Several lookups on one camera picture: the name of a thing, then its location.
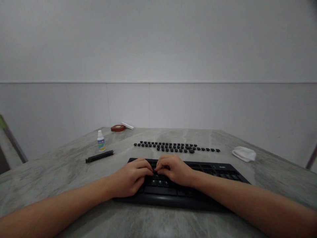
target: hand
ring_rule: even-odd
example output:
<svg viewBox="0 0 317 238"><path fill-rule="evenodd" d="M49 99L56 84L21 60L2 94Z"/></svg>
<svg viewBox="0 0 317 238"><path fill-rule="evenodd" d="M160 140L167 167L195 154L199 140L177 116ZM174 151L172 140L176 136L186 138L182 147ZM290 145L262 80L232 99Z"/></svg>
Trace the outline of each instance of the hand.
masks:
<svg viewBox="0 0 317 238"><path fill-rule="evenodd" d="M162 155L156 164L158 174L166 175L173 182L191 187L195 170L185 164L177 155Z"/></svg>
<svg viewBox="0 0 317 238"><path fill-rule="evenodd" d="M112 197L129 197L134 195L144 183L144 176L153 176L151 165L138 158L108 177Z"/></svg>

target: gray marble tabletop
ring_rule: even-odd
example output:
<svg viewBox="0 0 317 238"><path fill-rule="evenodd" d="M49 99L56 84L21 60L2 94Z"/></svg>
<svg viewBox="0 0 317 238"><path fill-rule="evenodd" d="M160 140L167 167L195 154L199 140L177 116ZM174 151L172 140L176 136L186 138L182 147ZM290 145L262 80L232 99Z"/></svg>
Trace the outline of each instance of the gray marble tabletop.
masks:
<svg viewBox="0 0 317 238"><path fill-rule="evenodd" d="M98 154L97 131L0 175L0 216L90 183L125 165L130 157L159 159L166 152L134 147L141 140L195 143L220 153L178 153L182 160L232 164L250 183L317 210L317 174L221 130L102 128L106 150L113 156L85 163ZM255 162L231 153L236 146L253 149ZM76 220L59 237L265 237L235 214L105 202Z"/></svg>

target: keyboard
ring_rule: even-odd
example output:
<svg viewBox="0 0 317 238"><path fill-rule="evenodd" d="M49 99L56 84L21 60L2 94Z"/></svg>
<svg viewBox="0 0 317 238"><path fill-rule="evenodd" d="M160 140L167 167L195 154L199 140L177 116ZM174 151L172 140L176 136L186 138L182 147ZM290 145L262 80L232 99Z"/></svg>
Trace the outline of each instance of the keyboard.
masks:
<svg viewBox="0 0 317 238"><path fill-rule="evenodd" d="M128 163L136 160L130 158ZM158 160L146 159L153 170L156 168ZM222 163L205 163L184 161L194 170L201 171L224 179L249 183L232 165ZM131 197L116 198L115 201L168 206L185 209L196 209L213 212L231 212L229 209L216 202L207 195L190 187L180 186L172 182L164 175L158 175L154 171L154 176L146 176L144 184L137 193Z"/></svg>

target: white tissue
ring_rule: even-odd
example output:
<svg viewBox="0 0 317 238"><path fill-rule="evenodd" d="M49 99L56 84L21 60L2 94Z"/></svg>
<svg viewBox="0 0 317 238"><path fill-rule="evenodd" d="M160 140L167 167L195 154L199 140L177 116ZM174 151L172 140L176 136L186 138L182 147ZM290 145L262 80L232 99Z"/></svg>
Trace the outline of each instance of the white tissue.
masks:
<svg viewBox="0 0 317 238"><path fill-rule="evenodd" d="M244 162L255 161L255 156L257 155L254 150L242 146L234 148L232 154Z"/></svg>

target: black keycap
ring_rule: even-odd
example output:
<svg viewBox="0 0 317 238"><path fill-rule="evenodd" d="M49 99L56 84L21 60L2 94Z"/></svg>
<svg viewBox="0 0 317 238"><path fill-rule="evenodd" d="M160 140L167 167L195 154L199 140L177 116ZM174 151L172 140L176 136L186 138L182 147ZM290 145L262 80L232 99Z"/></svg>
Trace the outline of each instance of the black keycap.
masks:
<svg viewBox="0 0 317 238"><path fill-rule="evenodd" d="M162 188L162 187L145 187L144 193L162 194L176 196L176 189L173 188Z"/></svg>
<svg viewBox="0 0 317 238"><path fill-rule="evenodd" d="M183 191L177 191L177 195L180 197L185 197L186 194Z"/></svg>

